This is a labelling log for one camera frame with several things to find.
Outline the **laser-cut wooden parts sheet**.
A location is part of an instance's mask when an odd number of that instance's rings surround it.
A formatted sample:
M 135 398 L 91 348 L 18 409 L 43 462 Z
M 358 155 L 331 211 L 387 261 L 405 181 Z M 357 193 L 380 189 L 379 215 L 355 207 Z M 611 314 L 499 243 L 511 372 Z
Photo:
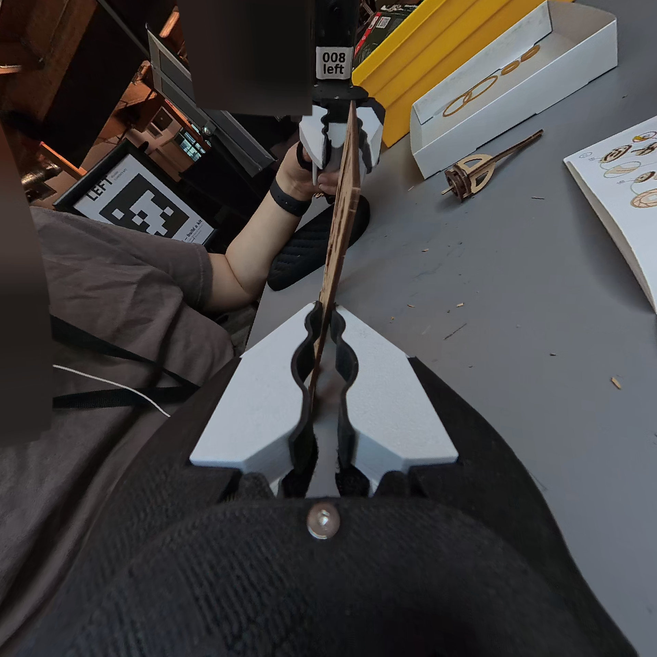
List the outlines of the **laser-cut wooden parts sheet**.
M 340 177 L 336 201 L 333 209 L 331 234 L 326 255 L 323 285 L 319 294 L 322 305 L 321 330 L 315 342 L 315 362 L 309 379 L 308 391 L 310 404 L 313 405 L 321 357 L 323 354 L 326 334 L 331 321 L 334 299 L 338 289 L 340 276 L 349 238 L 353 227 L 357 205 L 360 196 L 359 138 L 356 105 L 352 101 L 346 130 L 346 140 L 340 167 Z

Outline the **black wrist band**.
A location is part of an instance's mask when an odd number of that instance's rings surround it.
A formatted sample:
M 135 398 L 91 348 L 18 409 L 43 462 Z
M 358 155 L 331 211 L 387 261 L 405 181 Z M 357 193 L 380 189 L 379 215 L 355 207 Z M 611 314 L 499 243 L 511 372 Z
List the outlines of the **black wrist band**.
M 269 194 L 280 208 L 297 218 L 301 218 L 311 205 L 311 200 L 300 201 L 290 194 L 285 193 L 276 179 L 272 181 L 269 188 Z

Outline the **white instruction booklet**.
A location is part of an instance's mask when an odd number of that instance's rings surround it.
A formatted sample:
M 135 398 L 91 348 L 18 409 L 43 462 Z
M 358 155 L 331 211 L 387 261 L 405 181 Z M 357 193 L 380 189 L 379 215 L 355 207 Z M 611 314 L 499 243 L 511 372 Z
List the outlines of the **white instruction booklet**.
M 656 310 L 656 117 L 563 162 Z

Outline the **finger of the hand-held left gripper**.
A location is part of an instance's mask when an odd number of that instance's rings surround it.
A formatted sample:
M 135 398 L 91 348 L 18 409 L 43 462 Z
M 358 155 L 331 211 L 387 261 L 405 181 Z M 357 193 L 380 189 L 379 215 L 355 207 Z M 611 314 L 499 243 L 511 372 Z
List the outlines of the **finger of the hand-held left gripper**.
M 359 172 L 371 173 L 381 155 L 385 108 L 382 105 L 357 105 Z
M 325 170 L 331 160 L 331 142 L 326 117 L 329 110 L 314 104 L 312 112 L 303 116 L 299 124 L 300 141 L 318 170 Z

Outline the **wooden spindle model assembly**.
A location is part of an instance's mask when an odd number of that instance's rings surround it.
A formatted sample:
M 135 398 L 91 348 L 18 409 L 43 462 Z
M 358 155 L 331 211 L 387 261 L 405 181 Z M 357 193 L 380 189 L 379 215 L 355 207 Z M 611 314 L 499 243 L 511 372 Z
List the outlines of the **wooden spindle model assembly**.
M 441 194 L 454 194 L 460 202 L 479 193 L 495 171 L 496 164 L 510 155 L 519 152 L 542 137 L 544 130 L 540 129 L 528 138 L 512 145 L 495 156 L 488 154 L 471 154 L 454 163 L 445 170 L 448 188 Z

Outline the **grey metal frame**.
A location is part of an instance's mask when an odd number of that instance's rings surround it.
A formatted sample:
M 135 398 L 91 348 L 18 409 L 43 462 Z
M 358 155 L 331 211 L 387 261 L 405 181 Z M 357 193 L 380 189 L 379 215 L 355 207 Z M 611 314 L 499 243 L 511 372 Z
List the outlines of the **grey metal frame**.
M 146 26 L 155 90 L 179 110 L 204 140 L 215 137 L 251 177 L 275 161 L 251 132 L 227 111 L 206 110 L 196 105 L 193 81 L 177 54 Z

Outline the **framed left marker sign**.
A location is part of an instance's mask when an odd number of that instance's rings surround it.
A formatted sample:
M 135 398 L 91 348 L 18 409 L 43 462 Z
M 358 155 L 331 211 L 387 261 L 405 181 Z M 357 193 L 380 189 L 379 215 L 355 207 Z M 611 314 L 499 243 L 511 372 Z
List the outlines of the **framed left marker sign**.
M 216 233 L 185 201 L 173 179 L 127 139 L 63 193 L 53 207 L 185 243 L 205 246 Z

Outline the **person's left forearm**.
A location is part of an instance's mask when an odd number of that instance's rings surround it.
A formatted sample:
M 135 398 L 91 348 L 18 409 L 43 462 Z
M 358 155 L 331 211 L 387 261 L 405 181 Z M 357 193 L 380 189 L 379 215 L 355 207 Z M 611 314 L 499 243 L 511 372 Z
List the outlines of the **person's left forearm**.
M 301 219 L 281 208 L 267 193 L 246 226 L 224 254 L 210 254 L 211 290 L 205 311 L 221 313 L 247 307 L 257 300 L 275 256 Z

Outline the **yellow plastic bin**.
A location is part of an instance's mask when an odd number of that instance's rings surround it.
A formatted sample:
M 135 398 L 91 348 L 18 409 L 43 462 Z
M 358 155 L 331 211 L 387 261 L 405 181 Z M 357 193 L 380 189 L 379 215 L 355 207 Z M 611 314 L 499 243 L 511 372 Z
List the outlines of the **yellow plastic bin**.
M 352 73 L 384 106 L 382 141 L 409 133 L 413 103 L 540 1 L 423 1 Z

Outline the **green red label kit box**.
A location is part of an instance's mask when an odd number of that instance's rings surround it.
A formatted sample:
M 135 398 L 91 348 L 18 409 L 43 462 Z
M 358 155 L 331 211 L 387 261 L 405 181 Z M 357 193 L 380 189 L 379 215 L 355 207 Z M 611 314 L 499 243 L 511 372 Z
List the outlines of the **green red label kit box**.
M 422 1 L 383 4 L 375 11 L 359 29 L 353 53 L 353 69 L 362 64 L 420 4 Z

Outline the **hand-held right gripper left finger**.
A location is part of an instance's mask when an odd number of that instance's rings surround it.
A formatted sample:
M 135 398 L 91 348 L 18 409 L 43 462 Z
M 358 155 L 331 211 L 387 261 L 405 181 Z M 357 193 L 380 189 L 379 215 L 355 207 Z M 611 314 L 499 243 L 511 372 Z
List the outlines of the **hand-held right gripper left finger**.
M 193 465 L 259 473 L 279 484 L 279 496 L 306 496 L 317 443 L 304 383 L 322 314 L 319 301 L 307 304 L 241 356 L 190 455 Z

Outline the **white cardboard tray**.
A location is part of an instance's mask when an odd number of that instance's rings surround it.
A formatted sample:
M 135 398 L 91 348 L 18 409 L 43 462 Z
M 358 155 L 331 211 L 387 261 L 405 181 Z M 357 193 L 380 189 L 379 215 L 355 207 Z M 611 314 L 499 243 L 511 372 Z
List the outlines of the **white cardboard tray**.
M 419 98 L 410 144 L 424 179 L 618 64 L 616 17 L 544 1 Z

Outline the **person's left hand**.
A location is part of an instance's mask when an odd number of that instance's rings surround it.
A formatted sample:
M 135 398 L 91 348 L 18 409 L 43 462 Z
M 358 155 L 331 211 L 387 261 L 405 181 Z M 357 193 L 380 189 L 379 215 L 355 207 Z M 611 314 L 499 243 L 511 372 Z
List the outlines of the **person's left hand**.
M 312 170 L 307 170 L 299 163 L 299 147 L 302 160 L 311 162 L 300 141 L 290 147 L 276 174 L 276 182 L 281 190 L 297 201 L 304 202 L 310 201 L 318 193 L 334 196 L 338 188 L 339 171 L 319 170 L 317 178 L 314 179 Z

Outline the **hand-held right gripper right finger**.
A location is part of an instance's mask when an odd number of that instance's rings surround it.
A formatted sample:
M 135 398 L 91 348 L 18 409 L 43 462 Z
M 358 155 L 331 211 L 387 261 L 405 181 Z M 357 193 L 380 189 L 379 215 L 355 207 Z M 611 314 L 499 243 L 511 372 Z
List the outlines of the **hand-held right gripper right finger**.
M 344 307 L 331 318 L 335 367 L 344 381 L 338 408 L 342 496 L 368 496 L 388 472 L 455 463 L 458 452 L 398 347 Z

